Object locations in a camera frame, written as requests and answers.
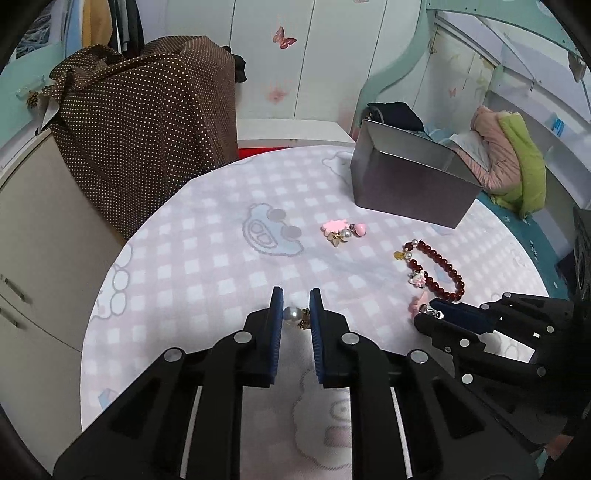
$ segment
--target table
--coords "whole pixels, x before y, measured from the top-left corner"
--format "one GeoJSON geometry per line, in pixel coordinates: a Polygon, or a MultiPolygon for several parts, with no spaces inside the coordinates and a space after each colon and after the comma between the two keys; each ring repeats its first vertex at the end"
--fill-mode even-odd
{"type": "MultiPolygon", "coordinates": [[[[210,348],[240,330],[248,313],[268,306],[274,285],[298,307],[319,287],[326,309],[383,349],[430,351],[409,312],[421,291],[392,256],[413,238],[454,264],[466,303],[504,291],[547,296],[521,245],[478,201],[456,229],[357,207],[351,156],[347,147],[302,147],[247,158],[190,181],[145,223],[109,270],[88,325],[83,428],[165,349],[210,348]],[[341,218],[367,224],[367,236],[335,248],[320,226],[341,218]]],[[[421,264],[452,289],[430,260],[421,264]]],[[[523,361],[532,354],[498,333],[487,344],[523,361]]],[[[347,400],[347,389],[318,385],[310,332],[286,326],[275,385],[244,391],[242,478],[350,478],[347,400]]]]}

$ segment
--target brown polka dot cloth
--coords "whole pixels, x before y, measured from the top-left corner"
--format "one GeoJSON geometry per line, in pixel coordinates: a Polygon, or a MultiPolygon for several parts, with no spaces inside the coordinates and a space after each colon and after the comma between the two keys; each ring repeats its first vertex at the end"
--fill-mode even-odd
{"type": "Polygon", "coordinates": [[[126,60],[74,53],[43,93],[72,176],[126,239],[189,180],[238,159],[234,60],[207,37],[163,37],[126,60]]]}

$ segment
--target pearl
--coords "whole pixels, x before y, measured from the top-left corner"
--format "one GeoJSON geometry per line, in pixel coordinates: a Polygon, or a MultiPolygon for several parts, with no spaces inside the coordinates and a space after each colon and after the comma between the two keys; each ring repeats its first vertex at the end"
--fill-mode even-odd
{"type": "Polygon", "coordinates": [[[283,321],[289,325],[297,325],[304,318],[304,312],[298,307],[286,307],[283,310],[283,321]]]}
{"type": "Polygon", "coordinates": [[[351,238],[353,236],[353,234],[351,233],[351,230],[349,230],[348,228],[343,228],[340,232],[340,239],[343,242],[348,242],[349,238],[351,238]]]}

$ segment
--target hanging clothes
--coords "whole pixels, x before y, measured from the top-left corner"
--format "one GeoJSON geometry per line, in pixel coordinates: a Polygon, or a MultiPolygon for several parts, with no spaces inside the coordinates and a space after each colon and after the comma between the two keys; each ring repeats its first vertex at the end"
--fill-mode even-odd
{"type": "Polygon", "coordinates": [[[144,30],[135,0],[108,0],[113,34],[109,47],[131,59],[144,49],[144,30]]]}
{"type": "Polygon", "coordinates": [[[207,37],[159,38],[130,60],[84,48],[50,77],[64,161],[126,239],[189,180],[238,159],[234,60],[207,37]]]}
{"type": "Polygon", "coordinates": [[[82,47],[107,45],[112,34],[108,0],[85,0],[82,11],[82,47]]]}

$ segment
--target cartoon charm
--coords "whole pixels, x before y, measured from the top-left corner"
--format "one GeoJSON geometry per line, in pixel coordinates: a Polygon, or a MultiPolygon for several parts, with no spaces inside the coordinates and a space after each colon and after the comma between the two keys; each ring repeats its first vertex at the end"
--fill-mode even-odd
{"type": "Polygon", "coordinates": [[[421,270],[418,273],[413,273],[413,276],[408,279],[408,283],[414,285],[417,288],[425,287],[425,271],[421,270]]]}

